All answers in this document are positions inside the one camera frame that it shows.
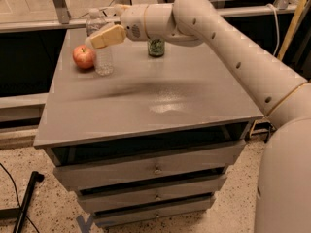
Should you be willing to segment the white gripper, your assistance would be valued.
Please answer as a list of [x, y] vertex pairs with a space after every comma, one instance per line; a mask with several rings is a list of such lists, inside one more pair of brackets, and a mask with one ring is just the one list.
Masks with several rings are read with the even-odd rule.
[[145, 11], [147, 5], [116, 4], [114, 10], [121, 16], [121, 25], [107, 25], [92, 33], [85, 39], [85, 44], [91, 49], [103, 49], [122, 43], [126, 35], [132, 41], [147, 41], [145, 30]]

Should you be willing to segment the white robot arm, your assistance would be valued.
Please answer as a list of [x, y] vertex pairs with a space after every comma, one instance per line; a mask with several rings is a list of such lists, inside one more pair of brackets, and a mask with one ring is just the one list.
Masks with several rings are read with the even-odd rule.
[[116, 10], [119, 24], [88, 36], [89, 47], [162, 38], [213, 50], [276, 129], [259, 167], [254, 233], [311, 233], [311, 83], [227, 23], [209, 0]]

